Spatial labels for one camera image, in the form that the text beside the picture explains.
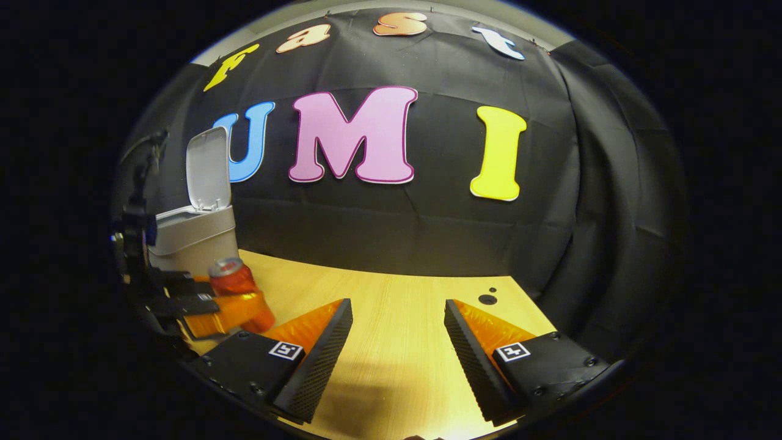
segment wooden table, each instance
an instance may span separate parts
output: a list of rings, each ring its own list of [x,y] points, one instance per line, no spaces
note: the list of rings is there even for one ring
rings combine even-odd
[[[239,251],[277,318],[275,325],[350,298],[353,327],[312,424],[327,438],[475,438],[510,426],[485,422],[443,325],[458,299],[536,336],[554,326],[510,276],[438,277],[359,272]],[[494,305],[478,296],[497,289]],[[199,354],[220,340],[193,344]]]

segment white wall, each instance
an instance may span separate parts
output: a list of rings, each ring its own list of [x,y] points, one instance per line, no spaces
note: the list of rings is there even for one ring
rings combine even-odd
[[[527,40],[535,39],[538,45],[552,50],[571,41],[573,37],[538,18],[532,13],[497,0],[312,0],[292,3],[253,21],[227,36],[215,46],[195,58],[193,63],[208,66],[220,57],[286,27],[324,16],[328,11],[342,13],[367,8],[411,8],[431,10],[463,16],[516,34]]]
[[[191,63],[209,66],[221,56],[227,55],[247,43],[257,40],[259,37],[249,28],[244,27],[220,40],[216,45],[208,48],[204,53],[197,56]]]

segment pink letter m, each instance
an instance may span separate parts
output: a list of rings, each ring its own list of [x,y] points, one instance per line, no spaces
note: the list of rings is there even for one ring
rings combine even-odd
[[[371,91],[348,121],[328,92],[302,96],[293,103],[299,111],[296,163],[288,171],[295,182],[315,182],[325,173],[317,162],[321,145],[328,167],[338,179],[345,177],[361,141],[364,161],[356,176],[365,182],[405,183],[413,179],[413,167],[405,157],[407,109],[418,98],[408,87],[380,87]]]

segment trash can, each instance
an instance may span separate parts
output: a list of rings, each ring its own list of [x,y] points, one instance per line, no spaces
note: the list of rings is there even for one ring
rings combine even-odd
[[[228,132],[211,128],[190,140],[185,153],[190,205],[158,214],[149,264],[206,276],[215,260],[239,256],[228,179]]]

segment red soda can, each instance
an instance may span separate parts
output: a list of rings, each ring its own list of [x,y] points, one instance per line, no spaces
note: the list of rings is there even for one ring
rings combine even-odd
[[[255,284],[250,272],[241,258],[223,258],[209,267],[209,284],[218,296],[238,294],[258,294],[264,303],[264,311],[242,324],[242,328],[254,333],[263,333],[274,325],[274,315],[266,305],[264,292]]]

